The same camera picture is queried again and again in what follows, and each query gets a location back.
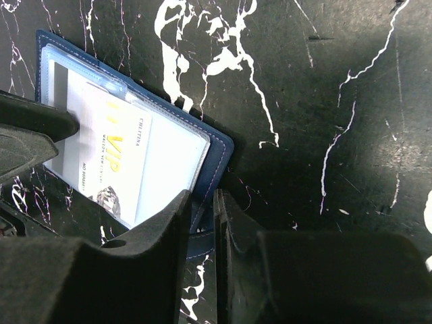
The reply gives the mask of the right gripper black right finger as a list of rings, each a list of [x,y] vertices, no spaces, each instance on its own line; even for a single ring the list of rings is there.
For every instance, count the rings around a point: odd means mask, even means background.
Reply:
[[[394,234],[268,230],[214,194],[219,323],[430,323],[431,275]]]

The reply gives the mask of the silver credit card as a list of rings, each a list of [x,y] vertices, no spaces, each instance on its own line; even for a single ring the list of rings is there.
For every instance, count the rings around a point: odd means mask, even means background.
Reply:
[[[72,71],[53,59],[41,63],[40,101],[54,109],[52,140],[58,155],[45,166],[67,183],[78,185],[80,95],[73,89]]]

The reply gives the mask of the white VIP card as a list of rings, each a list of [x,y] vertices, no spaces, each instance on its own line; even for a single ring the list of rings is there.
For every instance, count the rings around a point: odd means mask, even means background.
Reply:
[[[152,115],[94,85],[82,89],[79,191],[132,226]]]

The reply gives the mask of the blue card holder wallet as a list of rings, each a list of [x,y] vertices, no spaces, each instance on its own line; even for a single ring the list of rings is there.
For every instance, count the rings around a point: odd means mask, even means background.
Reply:
[[[108,212],[110,218],[132,229],[165,207],[180,191],[191,191],[188,259],[214,248],[211,200],[234,150],[232,139],[182,111],[131,78],[104,64],[65,39],[45,30],[36,33],[36,99],[40,100],[41,63],[53,59],[72,71],[73,89],[94,85],[152,115],[138,208],[132,226]]]

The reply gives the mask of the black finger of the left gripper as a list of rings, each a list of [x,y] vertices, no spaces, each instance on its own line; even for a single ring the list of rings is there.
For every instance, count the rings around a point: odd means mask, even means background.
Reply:
[[[53,142],[75,135],[80,124],[71,113],[1,91],[1,124],[47,135]]]
[[[47,135],[1,124],[1,183],[57,155]]]

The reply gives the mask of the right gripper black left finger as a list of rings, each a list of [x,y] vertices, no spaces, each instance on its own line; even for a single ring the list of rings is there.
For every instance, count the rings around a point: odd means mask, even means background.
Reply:
[[[1,239],[2,323],[177,323],[191,197],[96,246],[82,238]]]

